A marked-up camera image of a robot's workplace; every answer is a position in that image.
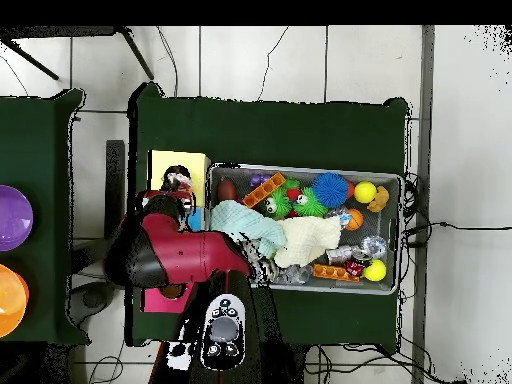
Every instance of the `green spiky toy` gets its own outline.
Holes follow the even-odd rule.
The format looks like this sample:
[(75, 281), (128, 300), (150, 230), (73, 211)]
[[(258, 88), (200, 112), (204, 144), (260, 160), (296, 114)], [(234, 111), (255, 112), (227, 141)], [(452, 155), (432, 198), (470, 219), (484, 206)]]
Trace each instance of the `green spiky toy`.
[(316, 199), (311, 187), (302, 189), (302, 194), (297, 198), (293, 210), (299, 216), (323, 217), (327, 213), (327, 208)]
[(278, 187), (263, 202), (263, 214), (271, 218), (284, 218), (292, 210), (290, 199), (286, 195), (286, 189)]

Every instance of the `orange ball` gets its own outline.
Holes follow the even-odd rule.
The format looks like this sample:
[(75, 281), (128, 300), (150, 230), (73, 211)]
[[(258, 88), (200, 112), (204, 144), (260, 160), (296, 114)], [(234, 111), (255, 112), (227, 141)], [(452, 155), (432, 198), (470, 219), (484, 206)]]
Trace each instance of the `orange ball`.
[(352, 218), (350, 218), (350, 221), (348, 222), (345, 229), (349, 230), (349, 231), (355, 231), (361, 225), (363, 225), (363, 221), (364, 221), (363, 214), (361, 212), (359, 212), (357, 209), (349, 209), (348, 213), (350, 215), (352, 215)]
[(350, 199), (354, 195), (354, 184), (352, 184), (350, 181), (346, 180), (348, 183), (348, 193), (347, 193), (347, 199)]

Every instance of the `white wall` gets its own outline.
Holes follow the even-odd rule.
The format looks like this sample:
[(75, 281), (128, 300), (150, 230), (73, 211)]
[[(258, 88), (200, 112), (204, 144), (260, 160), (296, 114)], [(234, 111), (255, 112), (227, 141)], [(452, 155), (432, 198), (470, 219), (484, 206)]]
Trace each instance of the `white wall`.
[[(510, 58), (499, 38), (475, 27), (435, 32), (430, 219), (512, 226)], [(434, 230), (426, 347), (441, 378), (472, 369), (473, 384), (512, 384), (503, 374), (512, 357), (511, 271), (512, 231)]]

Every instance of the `yellow ball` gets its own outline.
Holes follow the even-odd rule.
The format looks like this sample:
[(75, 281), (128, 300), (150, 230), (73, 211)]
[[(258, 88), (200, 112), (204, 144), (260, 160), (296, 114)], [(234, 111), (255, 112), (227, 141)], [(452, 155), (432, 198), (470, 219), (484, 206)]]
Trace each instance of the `yellow ball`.
[(377, 188), (370, 181), (361, 181), (354, 189), (354, 197), (359, 203), (370, 203), (377, 194)]
[(386, 265), (380, 259), (373, 259), (370, 266), (364, 269), (363, 276), (370, 281), (380, 281), (386, 276)]

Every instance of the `pink object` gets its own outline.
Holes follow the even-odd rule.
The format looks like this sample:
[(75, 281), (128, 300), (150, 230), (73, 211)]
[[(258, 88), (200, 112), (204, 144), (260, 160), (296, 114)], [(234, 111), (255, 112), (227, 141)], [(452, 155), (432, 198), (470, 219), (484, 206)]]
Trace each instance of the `pink object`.
[(194, 291), (195, 283), (187, 284), (185, 293), (177, 299), (168, 299), (160, 289), (146, 289), (144, 292), (144, 308), (142, 301), (140, 305), (141, 312), (163, 312), (170, 314), (181, 314), (185, 311), (190, 295)]

